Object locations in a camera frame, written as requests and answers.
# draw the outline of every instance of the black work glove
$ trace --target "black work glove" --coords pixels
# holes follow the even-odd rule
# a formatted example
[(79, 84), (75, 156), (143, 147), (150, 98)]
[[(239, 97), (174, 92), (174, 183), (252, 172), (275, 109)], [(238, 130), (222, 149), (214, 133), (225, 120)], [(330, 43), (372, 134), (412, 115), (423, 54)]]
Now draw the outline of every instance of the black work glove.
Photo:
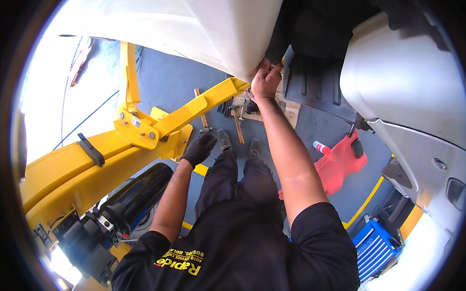
[(217, 139), (211, 135), (204, 133), (196, 137), (186, 148), (185, 154), (181, 159), (187, 160), (192, 167), (199, 165), (210, 156), (210, 152), (217, 143)]

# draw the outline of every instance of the yellow vehicle lift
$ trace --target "yellow vehicle lift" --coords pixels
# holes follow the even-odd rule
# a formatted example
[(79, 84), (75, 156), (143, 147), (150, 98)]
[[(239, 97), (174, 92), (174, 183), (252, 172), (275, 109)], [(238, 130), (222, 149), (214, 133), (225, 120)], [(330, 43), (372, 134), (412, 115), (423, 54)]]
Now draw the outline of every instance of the yellow vehicle lift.
[(75, 142), (26, 167), (21, 183), (23, 208), (31, 231), (40, 226), (49, 236), (47, 246), (38, 243), (44, 253), (56, 243), (53, 228), (63, 219), (74, 211), (82, 216), (157, 158), (178, 162), (192, 132), (189, 122), (250, 87), (229, 78), (170, 114), (153, 107), (147, 115), (137, 109), (140, 99), (134, 51), (134, 44), (121, 42), (119, 93), (125, 94), (126, 102), (119, 107), (115, 130), (87, 138), (103, 155), (104, 164), (97, 165)]

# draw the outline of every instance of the work boot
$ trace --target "work boot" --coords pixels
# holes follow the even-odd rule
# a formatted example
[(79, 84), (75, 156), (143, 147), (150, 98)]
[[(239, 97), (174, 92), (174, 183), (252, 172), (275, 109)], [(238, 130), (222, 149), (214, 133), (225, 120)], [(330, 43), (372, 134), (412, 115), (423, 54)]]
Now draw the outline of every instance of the work boot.
[(232, 141), (230, 140), (230, 136), (228, 135), (226, 130), (217, 130), (217, 140), (219, 141), (221, 152), (232, 149)]
[(249, 157), (256, 156), (260, 159), (262, 154), (262, 147), (260, 146), (260, 141), (257, 138), (253, 138), (249, 143)]

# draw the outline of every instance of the dark work pants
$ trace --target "dark work pants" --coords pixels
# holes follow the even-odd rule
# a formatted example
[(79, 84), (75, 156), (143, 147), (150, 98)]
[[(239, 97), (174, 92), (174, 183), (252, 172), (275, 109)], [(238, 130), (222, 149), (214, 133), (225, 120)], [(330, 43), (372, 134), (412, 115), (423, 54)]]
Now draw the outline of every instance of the dark work pants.
[(251, 157), (246, 160), (243, 172), (244, 177), (238, 182), (235, 152), (230, 149), (221, 153), (207, 170), (194, 207), (196, 219), (212, 204), (233, 199), (270, 204), (281, 212), (284, 219), (284, 204), (278, 198), (277, 184), (270, 168), (261, 159)]

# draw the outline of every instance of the hammer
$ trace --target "hammer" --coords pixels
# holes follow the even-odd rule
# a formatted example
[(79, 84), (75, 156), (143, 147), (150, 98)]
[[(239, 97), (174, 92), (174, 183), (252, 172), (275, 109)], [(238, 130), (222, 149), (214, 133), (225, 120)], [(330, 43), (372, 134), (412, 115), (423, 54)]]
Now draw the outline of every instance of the hammer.
[[(198, 88), (194, 89), (194, 94), (196, 95), (196, 97), (200, 95)], [(201, 115), (201, 119), (202, 119), (202, 125), (204, 126), (204, 128), (199, 130), (199, 133), (201, 134), (208, 133), (209, 131), (212, 130), (212, 128), (207, 125), (206, 115), (205, 114)]]
[(234, 122), (236, 124), (236, 130), (238, 131), (238, 137), (240, 138), (240, 144), (244, 144), (243, 133), (241, 132), (240, 122), (238, 121), (238, 116), (236, 115), (236, 108), (238, 107), (239, 105), (236, 104), (236, 105), (230, 106), (230, 109), (233, 112)]

